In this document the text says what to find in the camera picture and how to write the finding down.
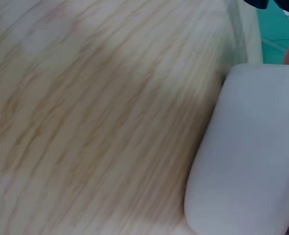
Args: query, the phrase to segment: white lid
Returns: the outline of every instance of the white lid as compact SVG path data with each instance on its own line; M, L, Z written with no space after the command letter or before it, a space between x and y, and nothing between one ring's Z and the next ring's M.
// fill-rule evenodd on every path
M191 170L185 215L198 235L285 234L289 66L231 70Z

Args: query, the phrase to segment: white plastic container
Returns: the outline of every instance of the white plastic container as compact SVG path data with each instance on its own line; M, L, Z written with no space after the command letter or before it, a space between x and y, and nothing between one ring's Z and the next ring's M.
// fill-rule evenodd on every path
M198 235L284 235L289 225L289 66L238 65L191 169Z

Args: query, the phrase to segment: wooden surface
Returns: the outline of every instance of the wooden surface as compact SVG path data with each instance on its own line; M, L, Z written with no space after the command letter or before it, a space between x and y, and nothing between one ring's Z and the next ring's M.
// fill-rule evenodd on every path
M0 235L191 235L186 178L234 63L235 0L0 0Z

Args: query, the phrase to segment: teal fabric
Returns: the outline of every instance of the teal fabric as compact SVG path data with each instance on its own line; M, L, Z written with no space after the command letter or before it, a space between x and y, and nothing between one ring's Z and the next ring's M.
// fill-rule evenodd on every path
M258 9L263 59L266 64L281 64L289 47L289 16L274 1L267 10Z

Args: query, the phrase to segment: light wood table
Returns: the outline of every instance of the light wood table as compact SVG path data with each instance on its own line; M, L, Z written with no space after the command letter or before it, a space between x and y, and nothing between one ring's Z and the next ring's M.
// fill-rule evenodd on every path
M247 61L240 0L0 0L0 235L194 234L187 175Z

